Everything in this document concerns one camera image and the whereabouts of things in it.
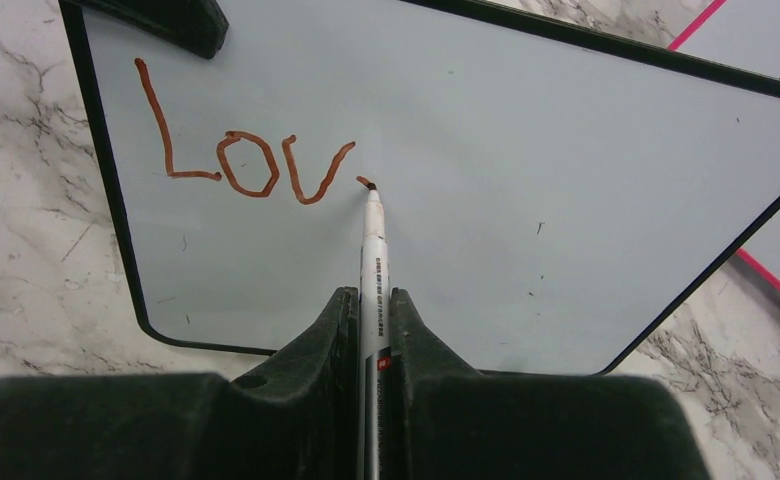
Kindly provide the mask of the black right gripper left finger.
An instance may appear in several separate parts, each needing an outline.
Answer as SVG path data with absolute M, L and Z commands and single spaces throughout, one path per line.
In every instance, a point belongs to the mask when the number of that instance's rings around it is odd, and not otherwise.
M 0 479 L 350 479 L 357 294 L 265 362 L 217 373 L 0 379 Z

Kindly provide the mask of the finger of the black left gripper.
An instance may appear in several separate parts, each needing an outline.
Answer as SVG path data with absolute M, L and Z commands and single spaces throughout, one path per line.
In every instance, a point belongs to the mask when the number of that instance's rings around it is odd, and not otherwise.
M 79 0 L 75 4 L 203 59 L 212 59 L 220 51 L 229 30 L 229 21 L 214 0 Z

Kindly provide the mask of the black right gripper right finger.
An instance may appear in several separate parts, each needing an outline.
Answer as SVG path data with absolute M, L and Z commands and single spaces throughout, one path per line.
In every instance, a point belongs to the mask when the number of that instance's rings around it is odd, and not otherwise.
M 686 416 L 635 376 L 486 373 L 389 302 L 389 479 L 706 479 Z

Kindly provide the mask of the white red whiteboard marker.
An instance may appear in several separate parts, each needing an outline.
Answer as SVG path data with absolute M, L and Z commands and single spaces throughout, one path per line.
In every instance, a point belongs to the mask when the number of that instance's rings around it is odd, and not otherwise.
M 359 282 L 359 479 L 388 476 L 390 368 L 392 353 L 387 326 L 388 246 L 385 212 L 375 183 L 359 176 L 368 196 L 365 204 Z

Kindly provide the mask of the small black-framed whiteboard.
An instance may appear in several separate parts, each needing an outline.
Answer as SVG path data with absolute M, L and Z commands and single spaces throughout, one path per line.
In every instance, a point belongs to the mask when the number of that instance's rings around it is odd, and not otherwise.
M 210 60 L 62 17 L 135 313 L 267 353 L 359 277 L 472 366 L 620 362 L 780 207 L 780 81 L 477 1 L 224 1 Z

